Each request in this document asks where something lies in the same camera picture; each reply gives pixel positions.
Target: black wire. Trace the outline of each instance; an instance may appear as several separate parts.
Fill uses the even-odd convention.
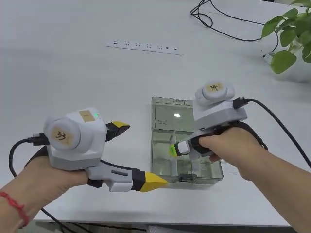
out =
[[[90,230],[86,229],[85,227],[80,226],[78,223],[71,222],[71,224],[73,224],[73,225],[75,225],[75,226],[81,228],[82,230],[85,230],[85,231],[88,232],[88,233],[93,233],[93,232],[91,232]]]
[[[259,23],[259,22],[255,22],[255,21],[251,21],[251,20],[242,19],[242,18],[238,18],[238,17],[234,17],[234,16],[231,16],[231,15],[228,15],[228,14],[226,14],[226,13],[220,11],[220,10],[214,5],[214,3],[212,2],[212,0],[202,0],[196,7],[194,7],[194,8],[190,11],[190,14],[191,14],[192,16],[194,16],[195,18],[197,18],[204,26],[206,26],[207,28],[210,28],[210,29],[212,29],[212,30],[214,30],[214,31],[216,31],[216,32],[218,32],[218,33],[220,33],[220,34],[223,34],[223,35],[228,36],[228,37],[230,37],[230,38],[232,38],[232,39],[236,39],[236,40],[240,40],[240,41],[254,42],[254,41],[259,41],[259,40],[261,40],[261,38],[258,38],[258,39],[241,39],[241,38],[238,38],[238,37],[229,35],[229,34],[227,34],[227,33],[221,32],[221,31],[219,31],[219,30],[213,28],[213,27],[212,27],[212,26],[213,26],[213,20],[212,20],[212,18],[211,18],[210,16],[206,15],[206,14],[203,14],[203,13],[200,13],[200,12],[199,12],[200,7],[201,7],[202,5],[208,3],[208,2],[211,3],[211,5],[214,7],[214,9],[215,9],[216,11],[218,11],[219,13],[221,13],[221,14],[223,14],[223,15],[225,15],[225,16],[228,16],[228,17],[230,17],[230,18],[237,19],[237,20],[240,20],[240,21],[244,21],[244,22],[249,22],[249,23],[255,23],[255,24],[259,24],[259,25],[264,25],[263,23]],[[207,18],[210,20],[210,25],[208,25],[207,23],[205,23],[205,22],[201,19],[200,16],[205,16],[205,17],[207,17]],[[275,34],[276,34],[277,42],[276,42],[276,46],[273,48],[272,52],[274,52],[274,51],[276,50],[276,48],[278,47],[278,44],[279,44],[279,38],[278,38],[277,32],[275,32]]]
[[[258,104],[260,107],[262,107],[264,110],[266,110],[274,118],[274,120],[276,120],[276,122],[279,124],[279,126],[282,128],[282,130],[284,130],[284,132],[287,134],[287,136],[295,144],[295,146],[299,150],[300,154],[302,155],[302,157],[305,159],[306,163],[308,164],[308,166],[311,168],[311,162],[310,162],[309,158],[307,157],[306,153],[303,151],[303,149],[301,148],[300,144],[296,141],[294,136],[288,131],[288,129],[285,127],[285,125],[279,120],[279,118],[277,118],[277,116],[266,105],[264,105],[260,101],[255,100],[255,99],[246,99],[246,100],[248,102],[254,102],[254,103]]]
[[[65,230],[64,230],[64,228],[63,227],[59,227],[59,230],[62,232],[62,233],[65,233]]]
[[[141,231],[141,232],[147,231],[146,229],[143,229],[143,228],[117,227],[117,226],[108,226],[108,225],[103,225],[103,224],[98,224],[98,223],[82,223],[82,222],[80,222],[79,224],[95,226],[95,227],[107,227],[107,228],[114,228],[114,229]]]
[[[17,148],[20,144],[23,144],[23,143],[25,143],[25,142],[29,142],[29,143],[30,143],[30,142],[32,142],[32,140],[31,140],[31,138],[27,138],[27,139],[20,140],[20,141],[16,142],[16,143],[12,146],[12,148],[11,148],[11,150],[10,150],[10,154],[9,154],[9,169],[10,169],[10,171],[11,171],[11,173],[12,173],[12,175],[13,175],[14,177],[16,177],[17,174],[16,174],[16,172],[15,172],[15,170],[14,170],[14,168],[13,168],[13,155],[14,155],[14,152],[15,152],[16,148]],[[41,211],[42,211],[43,213],[45,213],[48,217],[50,217],[54,222],[56,222],[56,223],[60,226],[61,229],[64,228],[64,229],[68,230],[69,232],[77,233],[77,232],[73,231],[72,229],[68,228],[67,226],[65,226],[63,223],[61,223],[60,221],[58,221],[56,218],[54,218],[53,215],[51,215],[51,214],[50,214],[48,211],[46,211],[44,208],[42,208]]]
[[[23,143],[25,143],[25,142],[31,142],[31,141],[30,141],[28,138],[27,138],[27,139],[20,140],[20,141],[16,142],[16,143],[12,146],[12,148],[11,148],[11,150],[10,150],[10,154],[9,154],[9,169],[10,169],[10,172],[12,173],[12,175],[13,175],[14,177],[16,177],[17,174],[16,174],[16,172],[15,172],[15,170],[14,170],[14,168],[13,168],[13,155],[14,155],[14,152],[15,152],[16,148],[17,148],[20,144],[23,144]]]

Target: human hand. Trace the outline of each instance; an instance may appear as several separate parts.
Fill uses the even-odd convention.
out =
[[[30,219],[37,212],[74,186],[87,184],[85,171],[63,171],[51,167],[47,156],[34,158],[1,190],[25,205]]]
[[[243,171],[243,163],[257,154],[257,151],[264,150],[251,133],[237,127],[231,128],[221,135],[201,137],[199,143],[214,152],[209,158],[212,162],[224,159],[237,167],[241,176],[246,180],[248,177]]]

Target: electrical outlet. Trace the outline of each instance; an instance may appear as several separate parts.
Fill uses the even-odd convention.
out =
[[[153,43],[142,43],[138,41],[128,41],[128,40],[111,40],[108,41],[105,46],[107,47],[115,47],[121,49],[129,49],[129,50],[141,50],[148,52],[160,52],[174,55],[183,55],[176,46],[168,46],[168,45],[157,45]]]

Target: white table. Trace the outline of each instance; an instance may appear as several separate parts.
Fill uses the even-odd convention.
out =
[[[223,11],[265,22],[288,8],[259,0],[214,0]],[[279,82],[263,61],[275,37],[259,43],[228,39],[189,16],[194,0],[2,0],[0,2],[0,186],[11,175],[8,153],[41,132],[47,116],[96,106],[107,122],[131,129],[107,143],[104,159],[150,170],[151,97],[192,98],[210,79],[234,84],[239,96],[266,103],[311,154],[310,86]],[[206,12],[214,12],[210,6]],[[216,28],[258,38],[261,27],[210,14]],[[109,39],[178,46],[184,56],[104,47]],[[272,153],[308,169],[289,138],[260,107],[247,106],[248,123]],[[38,150],[20,146],[21,171]],[[223,165],[225,177],[205,189],[109,193],[107,187],[71,189],[47,206],[62,221],[288,225],[251,182]],[[49,220],[39,213],[36,220]]]

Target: red bracelet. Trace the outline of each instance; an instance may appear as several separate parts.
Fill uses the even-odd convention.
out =
[[[20,227],[22,229],[23,227],[26,227],[29,223],[29,217],[26,215],[24,212],[24,205],[19,205],[16,200],[11,198],[7,193],[5,192],[0,192],[0,197],[4,197],[8,200],[9,205],[13,206],[14,208],[17,209],[19,216],[24,220],[24,225]]]

